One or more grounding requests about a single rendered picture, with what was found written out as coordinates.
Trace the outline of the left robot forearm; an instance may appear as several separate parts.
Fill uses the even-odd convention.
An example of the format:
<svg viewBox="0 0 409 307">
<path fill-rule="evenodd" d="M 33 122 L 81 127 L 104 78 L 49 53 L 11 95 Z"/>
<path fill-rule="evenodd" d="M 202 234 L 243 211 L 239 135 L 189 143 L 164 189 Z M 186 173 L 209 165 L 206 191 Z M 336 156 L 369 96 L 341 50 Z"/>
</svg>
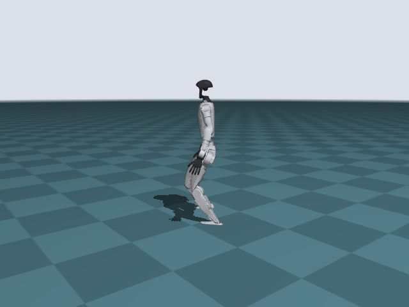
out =
<svg viewBox="0 0 409 307">
<path fill-rule="evenodd" d="M 204 157 L 206 151 L 208 150 L 208 147 L 210 142 L 211 142 L 211 135 L 212 135 L 212 131 L 210 128 L 205 128 L 204 130 L 204 136 L 203 136 L 203 142 L 202 142 L 202 146 L 200 148 L 200 153 L 198 156 L 200 157 Z"/>
</svg>

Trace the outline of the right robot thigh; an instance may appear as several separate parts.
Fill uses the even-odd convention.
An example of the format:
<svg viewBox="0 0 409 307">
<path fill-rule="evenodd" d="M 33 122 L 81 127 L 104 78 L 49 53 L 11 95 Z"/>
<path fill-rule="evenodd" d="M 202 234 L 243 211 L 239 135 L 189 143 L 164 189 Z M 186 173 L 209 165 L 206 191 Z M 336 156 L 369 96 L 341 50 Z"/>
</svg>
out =
<svg viewBox="0 0 409 307">
<path fill-rule="evenodd" d="M 197 155 L 191 160 L 191 162 L 194 161 L 194 159 L 197 159 Z M 189 171 L 190 171 L 192 165 L 193 165 L 193 164 L 191 164 L 191 165 L 187 168 L 187 171 L 186 171 L 186 174 L 185 174 L 185 185 L 186 185 L 186 187 L 188 187 L 188 188 L 191 188 L 191 177 L 192 177 L 192 171 L 193 171 L 194 168 L 192 168 L 192 171 L 191 171 L 190 173 L 189 173 Z"/>
</svg>

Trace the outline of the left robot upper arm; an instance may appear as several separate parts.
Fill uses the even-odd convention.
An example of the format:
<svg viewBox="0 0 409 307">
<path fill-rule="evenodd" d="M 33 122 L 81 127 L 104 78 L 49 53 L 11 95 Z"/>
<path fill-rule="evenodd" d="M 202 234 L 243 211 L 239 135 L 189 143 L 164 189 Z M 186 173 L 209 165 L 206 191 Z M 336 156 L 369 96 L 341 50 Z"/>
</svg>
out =
<svg viewBox="0 0 409 307">
<path fill-rule="evenodd" d="M 213 134 L 213 124 L 212 124 L 212 116 L 211 116 L 211 108 L 210 105 L 205 104 L 201 106 L 201 114 L 203 115 L 204 124 L 206 128 L 210 128 Z M 204 132 L 204 131 L 203 131 Z"/>
</svg>

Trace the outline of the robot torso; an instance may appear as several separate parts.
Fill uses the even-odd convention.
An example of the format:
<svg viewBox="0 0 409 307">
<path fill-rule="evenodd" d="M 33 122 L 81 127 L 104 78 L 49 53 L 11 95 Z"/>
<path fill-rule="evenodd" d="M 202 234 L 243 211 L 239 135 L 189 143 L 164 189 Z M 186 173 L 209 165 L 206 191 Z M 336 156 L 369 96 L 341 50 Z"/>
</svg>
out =
<svg viewBox="0 0 409 307">
<path fill-rule="evenodd" d="M 211 108 L 211 116 L 212 116 L 212 124 L 213 124 L 213 134 L 211 135 L 211 137 L 214 137 L 215 136 L 215 108 L 214 108 L 213 103 L 207 102 L 206 100 L 204 100 L 202 103 L 200 103 L 200 105 L 198 107 L 198 110 L 197 110 L 197 119 L 198 119 L 198 123 L 199 123 L 200 135 L 203 138 L 203 136 L 204 136 L 203 131 L 206 128 L 206 125 L 205 125 L 204 120 L 203 120 L 203 115 L 201 114 L 201 106 L 205 105 L 205 104 L 210 105 L 210 108 Z M 211 152 L 213 152 L 213 155 L 216 157 L 216 148 L 215 148 L 215 146 L 213 144 L 213 141 L 211 141 L 209 146 L 207 146 L 207 147 L 208 147 L 208 150 L 206 152 L 211 151 Z"/>
</svg>

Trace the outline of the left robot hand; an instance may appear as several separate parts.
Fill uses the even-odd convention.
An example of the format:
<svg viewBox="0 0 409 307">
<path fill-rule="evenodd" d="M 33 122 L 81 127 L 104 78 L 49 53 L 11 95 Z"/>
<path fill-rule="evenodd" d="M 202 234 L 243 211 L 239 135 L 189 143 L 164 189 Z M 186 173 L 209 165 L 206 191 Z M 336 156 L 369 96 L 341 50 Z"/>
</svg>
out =
<svg viewBox="0 0 409 307">
<path fill-rule="evenodd" d="M 199 175 L 199 172 L 200 172 L 200 169 L 201 169 L 201 166 L 202 166 L 202 160 L 204 160 L 204 157 L 205 157 L 205 155 L 206 155 L 206 154 L 205 154 L 204 157 L 202 158 L 202 157 L 198 156 L 199 153 L 200 153 L 200 151 L 199 151 L 198 154 L 197 154 L 197 159 L 194 159 L 194 161 L 192 161 L 192 162 L 188 165 L 188 167 L 189 167 L 191 164 L 193 164 L 192 167 L 191 167 L 191 169 L 190 169 L 190 171 L 189 171 L 189 173 L 190 173 L 190 172 L 192 171 L 192 168 L 194 168 L 193 171 L 192 171 L 192 175 L 193 175 L 193 173 L 194 173 L 195 168 L 196 168 L 196 172 L 195 172 L 194 174 L 196 175 L 197 170 L 198 170 L 198 168 L 199 168 L 199 171 L 198 171 L 198 173 L 197 173 L 197 175 Z"/>
</svg>

